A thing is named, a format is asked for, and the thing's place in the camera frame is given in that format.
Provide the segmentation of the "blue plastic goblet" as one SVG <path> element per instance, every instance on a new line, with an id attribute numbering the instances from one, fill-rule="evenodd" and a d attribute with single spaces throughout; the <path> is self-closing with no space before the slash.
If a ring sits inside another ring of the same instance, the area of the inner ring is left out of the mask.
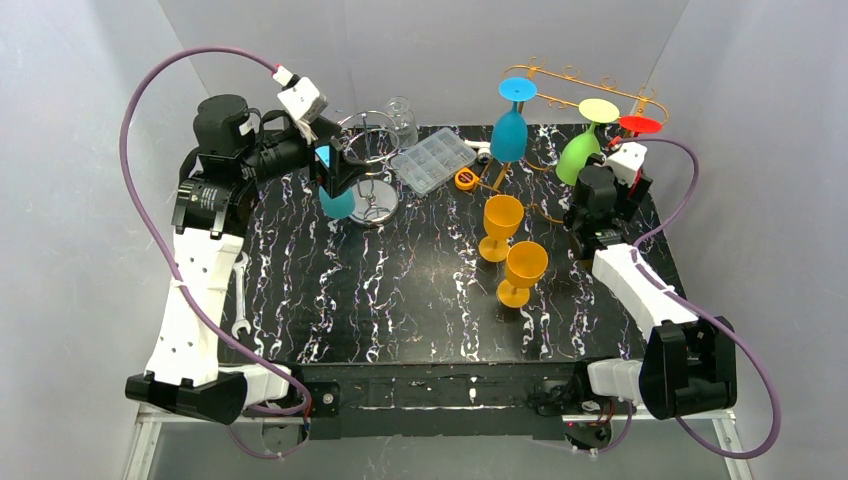
<path id="1" fill-rule="evenodd" d="M 518 162 L 525 154 L 528 139 L 527 123 L 519 106 L 536 95 L 537 87 L 529 79 L 511 77 L 501 81 L 498 93 L 511 107 L 494 125 L 491 153 L 502 164 Z"/>
<path id="2" fill-rule="evenodd" d="M 343 219 L 353 214 L 355 199 L 352 188 L 337 197 L 331 197 L 323 186 L 318 187 L 318 192 L 322 209 L 329 218 Z"/>

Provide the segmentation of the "chrome spiral glass rack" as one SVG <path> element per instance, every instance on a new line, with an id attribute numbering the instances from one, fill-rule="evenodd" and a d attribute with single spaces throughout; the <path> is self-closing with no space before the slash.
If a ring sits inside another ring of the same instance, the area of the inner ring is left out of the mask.
<path id="1" fill-rule="evenodd" d="M 346 158 L 363 163 L 363 176 L 352 187 L 354 210 L 349 219 L 364 228 L 387 224 L 399 207 L 399 194 L 391 184 L 388 161 L 400 153 L 398 126 L 385 112 L 365 110 L 351 114 L 339 122 L 342 128 L 341 145 Z M 372 152 L 372 134 L 386 134 L 394 141 L 387 153 Z"/>

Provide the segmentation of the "clear glass wine glass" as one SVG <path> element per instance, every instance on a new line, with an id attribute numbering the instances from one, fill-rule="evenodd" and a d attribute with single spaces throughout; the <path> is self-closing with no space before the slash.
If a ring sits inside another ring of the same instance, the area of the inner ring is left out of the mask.
<path id="1" fill-rule="evenodd" d="M 395 125 L 397 138 L 394 144 L 400 150 L 413 147 L 418 142 L 418 126 L 410 101 L 403 96 L 392 97 L 385 104 L 385 113 L 392 118 Z"/>

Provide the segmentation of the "red plastic goblet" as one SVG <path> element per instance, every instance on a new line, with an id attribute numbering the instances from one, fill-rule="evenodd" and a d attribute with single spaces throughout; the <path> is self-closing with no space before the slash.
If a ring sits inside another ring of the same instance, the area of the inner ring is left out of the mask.
<path id="1" fill-rule="evenodd" d="M 618 120 L 620 127 L 631 133 L 633 137 L 642 134 L 655 134 L 662 130 L 663 124 L 650 117 L 640 115 L 621 116 Z"/>

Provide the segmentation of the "green plastic goblet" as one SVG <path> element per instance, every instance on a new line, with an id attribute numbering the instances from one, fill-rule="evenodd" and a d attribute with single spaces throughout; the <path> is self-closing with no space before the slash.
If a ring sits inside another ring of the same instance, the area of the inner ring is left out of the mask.
<path id="1" fill-rule="evenodd" d="M 620 116 L 615 104 L 600 98 L 582 100 L 578 104 L 578 112 L 589 121 L 589 126 L 566 144 L 555 169 L 559 180 L 568 186 L 576 184 L 578 174 L 585 167 L 588 157 L 600 152 L 600 143 L 595 134 L 596 127 L 613 123 Z"/>

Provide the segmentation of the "blue plastic goblet back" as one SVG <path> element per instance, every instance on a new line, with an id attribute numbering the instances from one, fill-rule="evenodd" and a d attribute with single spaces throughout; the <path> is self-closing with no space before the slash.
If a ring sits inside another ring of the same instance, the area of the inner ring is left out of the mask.
<path id="1" fill-rule="evenodd" d="M 491 153 L 502 164 L 518 162 L 525 154 L 528 139 L 527 123 L 519 106 L 536 95 L 537 87 L 529 79 L 511 77 L 501 81 L 498 93 L 511 107 L 494 125 Z"/>

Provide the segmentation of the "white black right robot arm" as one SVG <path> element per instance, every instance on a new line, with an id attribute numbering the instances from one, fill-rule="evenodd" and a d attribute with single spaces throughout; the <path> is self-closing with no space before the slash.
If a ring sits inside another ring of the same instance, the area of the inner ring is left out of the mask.
<path id="1" fill-rule="evenodd" d="M 564 221 L 576 258 L 645 335 L 645 354 L 579 361 L 568 384 L 570 398 L 629 401 L 660 420 L 730 408 L 737 400 L 732 327 L 676 302 L 673 288 L 626 242 L 616 223 L 626 191 L 611 167 L 588 164 L 577 174 Z"/>

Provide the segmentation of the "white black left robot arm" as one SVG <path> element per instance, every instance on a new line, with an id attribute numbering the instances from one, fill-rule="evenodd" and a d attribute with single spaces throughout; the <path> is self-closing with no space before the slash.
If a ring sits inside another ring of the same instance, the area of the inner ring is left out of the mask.
<path id="1" fill-rule="evenodd" d="M 126 381 L 127 398 L 230 425 L 247 407 L 287 396 L 290 369 L 270 370 L 267 362 L 222 367 L 218 341 L 259 183 L 306 169 L 335 197 L 366 171 L 363 162 L 345 158 L 338 123 L 318 117 L 310 126 L 313 143 L 282 110 L 261 115 L 234 94 L 199 104 L 197 146 L 180 167 L 167 250 L 179 275 L 169 287 L 153 354 L 144 371 Z"/>

